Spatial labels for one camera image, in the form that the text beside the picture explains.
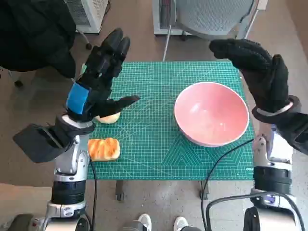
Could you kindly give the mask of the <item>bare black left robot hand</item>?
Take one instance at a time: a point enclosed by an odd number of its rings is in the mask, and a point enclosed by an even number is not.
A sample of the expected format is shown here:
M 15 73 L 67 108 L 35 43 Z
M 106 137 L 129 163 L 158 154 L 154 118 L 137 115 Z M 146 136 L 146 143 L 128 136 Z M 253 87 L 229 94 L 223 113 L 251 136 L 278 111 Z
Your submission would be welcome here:
M 137 95 L 110 99 L 113 78 L 122 71 L 122 64 L 130 47 L 129 37 L 116 28 L 102 42 L 93 47 L 85 63 L 82 76 L 74 82 L 66 101 L 67 113 L 78 122 L 88 122 L 93 118 L 106 117 L 120 112 L 138 101 Z

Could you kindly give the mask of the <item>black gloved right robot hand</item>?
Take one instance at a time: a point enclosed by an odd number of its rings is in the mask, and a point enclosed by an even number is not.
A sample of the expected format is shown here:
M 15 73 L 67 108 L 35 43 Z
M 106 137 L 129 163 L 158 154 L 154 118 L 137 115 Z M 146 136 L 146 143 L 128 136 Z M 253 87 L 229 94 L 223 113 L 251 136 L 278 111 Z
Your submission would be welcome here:
M 209 44 L 217 59 L 228 59 L 243 75 L 257 108 L 275 113 L 288 100 L 288 68 L 280 54 L 271 56 L 247 39 L 215 39 Z

